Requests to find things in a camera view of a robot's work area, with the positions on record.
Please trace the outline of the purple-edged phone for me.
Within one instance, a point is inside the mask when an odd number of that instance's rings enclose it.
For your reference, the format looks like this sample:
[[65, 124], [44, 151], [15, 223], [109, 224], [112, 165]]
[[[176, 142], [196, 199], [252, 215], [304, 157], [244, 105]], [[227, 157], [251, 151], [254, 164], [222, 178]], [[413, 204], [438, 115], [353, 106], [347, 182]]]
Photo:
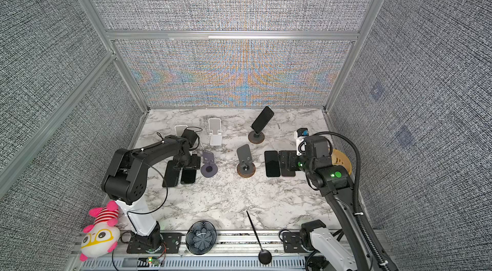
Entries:
[[267, 150], [264, 153], [265, 170], [267, 177], [280, 177], [281, 170], [279, 166], [278, 152], [275, 150]]

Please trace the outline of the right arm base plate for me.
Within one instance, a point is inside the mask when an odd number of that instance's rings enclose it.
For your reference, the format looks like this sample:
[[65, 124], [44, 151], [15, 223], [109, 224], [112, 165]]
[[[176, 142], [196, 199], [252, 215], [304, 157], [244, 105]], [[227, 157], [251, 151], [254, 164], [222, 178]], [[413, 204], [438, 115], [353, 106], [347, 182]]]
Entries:
[[302, 240], [299, 232], [291, 232], [290, 230], [284, 229], [279, 232], [279, 239], [283, 244], [283, 249], [285, 253], [307, 253], [302, 245]]

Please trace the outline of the teal-edged phone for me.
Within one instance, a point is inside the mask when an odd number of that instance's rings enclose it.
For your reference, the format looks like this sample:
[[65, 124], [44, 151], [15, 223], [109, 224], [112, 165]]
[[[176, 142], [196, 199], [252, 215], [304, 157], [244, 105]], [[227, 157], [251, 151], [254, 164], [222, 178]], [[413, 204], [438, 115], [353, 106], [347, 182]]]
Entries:
[[196, 182], [197, 171], [194, 168], [184, 168], [181, 172], [180, 183], [182, 185], [193, 185]]

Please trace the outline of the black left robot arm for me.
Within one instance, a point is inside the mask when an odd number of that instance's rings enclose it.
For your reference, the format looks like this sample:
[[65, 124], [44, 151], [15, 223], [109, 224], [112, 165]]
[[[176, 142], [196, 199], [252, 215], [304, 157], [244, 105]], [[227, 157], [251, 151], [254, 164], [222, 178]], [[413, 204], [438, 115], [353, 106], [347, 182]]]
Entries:
[[160, 141], [139, 149], [119, 149], [111, 159], [101, 189], [129, 220], [131, 240], [147, 253], [163, 247], [160, 225], [144, 197], [148, 170], [167, 158], [172, 158], [177, 169], [194, 169], [199, 166], [199, 157], [191, 152], [198, 146], [198, 134], [185, 129], [181, 136], [162, 136]]

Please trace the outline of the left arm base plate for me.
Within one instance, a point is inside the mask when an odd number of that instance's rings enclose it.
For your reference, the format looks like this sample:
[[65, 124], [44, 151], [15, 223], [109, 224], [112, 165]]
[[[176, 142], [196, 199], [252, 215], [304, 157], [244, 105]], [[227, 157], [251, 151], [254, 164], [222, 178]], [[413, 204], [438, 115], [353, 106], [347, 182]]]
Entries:
[[127, 254], [178, 254], [181, 245], [182, 234], [181, 233], [161, 233], [161, 245], [156, 249], [150, 245], [144, 245], [137, 240], [134, 233], [130, 234], [128, 246], [126, 249]]

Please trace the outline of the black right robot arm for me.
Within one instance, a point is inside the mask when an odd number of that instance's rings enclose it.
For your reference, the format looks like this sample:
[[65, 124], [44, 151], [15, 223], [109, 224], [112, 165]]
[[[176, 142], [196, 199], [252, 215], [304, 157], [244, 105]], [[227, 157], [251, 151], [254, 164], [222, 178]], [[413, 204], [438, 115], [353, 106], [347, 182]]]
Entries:
[[[356, 156], [354, 176], [344, 166], [333, 164], [332, 136], [352, 147]], [[305, 173], [308, 185], [327, 201], [341, 226], [338, 233], [331, 233], [321, 220], [302, 224], [299, 237], [309, 253], [305, 269], [397, 270], [361, 205], [361, 154], [355, 143], [339, 133], [321, 131], [298, 137], [296, 148], [296, 167]]]

